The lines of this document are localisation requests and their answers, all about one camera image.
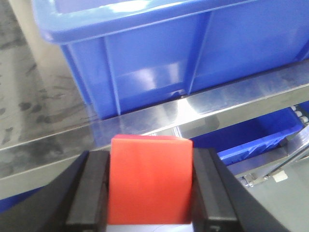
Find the blue bin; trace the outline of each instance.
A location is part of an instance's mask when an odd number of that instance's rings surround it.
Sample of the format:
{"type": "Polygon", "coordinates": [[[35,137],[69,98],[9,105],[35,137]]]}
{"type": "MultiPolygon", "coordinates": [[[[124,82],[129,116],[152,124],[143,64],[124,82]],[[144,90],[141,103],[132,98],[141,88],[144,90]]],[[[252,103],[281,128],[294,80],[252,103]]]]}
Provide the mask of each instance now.
{"type": "Polygon", "coordinates": [[[32,0],[100,118],[309,57],[308,0],[32,0]]]}
{"type": "Polygon", "coordinates": [[[214,147],[230,165],[275,148],[286,136],[303,128],[290,108],[275,111],[193,138],[194,147],[214,147]]]}
{"type": "Polygon", "coordinates": [[[309,101],[300,103],[299,106],[309,115],[309,101]]]}

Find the red foam block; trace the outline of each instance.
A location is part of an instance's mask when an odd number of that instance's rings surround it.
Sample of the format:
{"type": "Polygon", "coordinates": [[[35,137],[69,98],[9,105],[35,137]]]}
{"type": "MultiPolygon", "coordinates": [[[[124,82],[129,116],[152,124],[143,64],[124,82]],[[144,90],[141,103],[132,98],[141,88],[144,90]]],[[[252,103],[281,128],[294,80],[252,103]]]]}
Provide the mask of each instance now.
{"type": "Polygon", "coordinates": [[[115,136],[108,223],[190,223],[192,147],[173,136],[115,136]]]}

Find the stainless steel shelf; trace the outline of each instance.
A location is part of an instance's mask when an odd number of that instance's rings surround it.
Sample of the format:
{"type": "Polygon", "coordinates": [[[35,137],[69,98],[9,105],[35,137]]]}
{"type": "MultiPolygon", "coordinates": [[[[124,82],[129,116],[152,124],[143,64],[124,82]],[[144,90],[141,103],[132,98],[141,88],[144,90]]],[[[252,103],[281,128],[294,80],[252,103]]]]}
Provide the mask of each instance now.
{"type": "Polygon", "coordinates": [[[116,134],[192,138],[309,100],[309,61],[0,150],[0,199],[49,183],[116,134]]]}

